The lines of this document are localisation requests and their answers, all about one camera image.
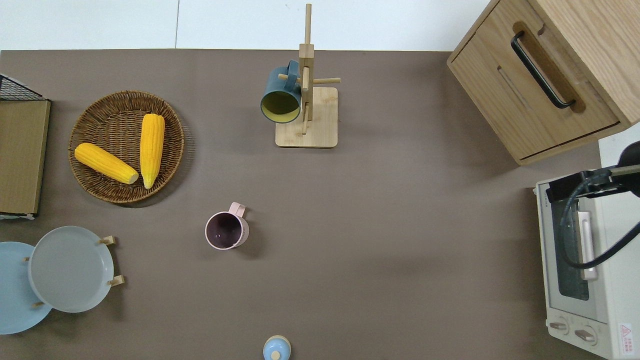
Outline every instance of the black handle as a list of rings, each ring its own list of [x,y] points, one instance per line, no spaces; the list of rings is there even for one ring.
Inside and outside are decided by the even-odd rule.
[[[516,53],[516,55],[518,55],[518,57],[520,58],[520,61],[522,61],[522,63],[527,68],[529,73],[531,73],[531,76],[533,76],[533,78],[536,80],[540,88],[542,88],[542,91],[544,91],[547,97],[549,98],[549,100],[551,100],[551,103],[556,108],[559,108],[559,109],[564,109],[575,104],[575,100],[571,100],[570,102],[564,102],[560,100],[560,98],[558,97],[554,89],[551,88],[551,86],[549,85],[549,83],[547,83],[547,80],[542,76],[538,68],[536,68],[536,66],[533,64],[531,59],[529,59],[529,57],[527,56],[527,53],[525,53],[522,47],[520,47],[520,44],[518,43],[518,39],[522,37],[522,35],[524,35],[524,31],[517,33],[511,39],[511,48],[513,48],[513,51]]]

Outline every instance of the corn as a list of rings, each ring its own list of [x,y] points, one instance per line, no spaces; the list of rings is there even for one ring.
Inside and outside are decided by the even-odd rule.
[[[140,174],[146,189],[151,189],[160,172],[163,143],[164,118],[156,114],[146,114],[142,119],[140,135]]]
[[[74,150],[74,156],[86,166],[121,183],[130,185],[138,180],[137,171],[92,143],[83,142],[78,145]]]

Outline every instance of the pink mug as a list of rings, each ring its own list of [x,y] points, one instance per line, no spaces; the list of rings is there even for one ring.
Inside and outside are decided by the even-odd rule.
[[[242,217],[246,207],[233,202],[229,211],[214,214],[204,227],[204,236],[214,249],[229,250],[244,243],[249,236],[249,225]]]

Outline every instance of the wire rack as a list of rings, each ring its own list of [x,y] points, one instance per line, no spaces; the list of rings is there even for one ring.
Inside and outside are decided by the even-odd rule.
[[[0,74],[0,101],[46,100],[42,95]]]

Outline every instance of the light blue plate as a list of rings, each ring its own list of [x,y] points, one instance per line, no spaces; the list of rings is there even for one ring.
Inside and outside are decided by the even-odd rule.
[[[91,231],[63,226],[38,241],[29,260],[28,281],[42,301],[56,310],[80,313],[100,304],[113,280],[107,245]]]
[[[0,335],[31,328],[49,314],[51,306],[32,305],[40,299],[29,284],[29,263],[33,246],[6,241],[0,243]]]

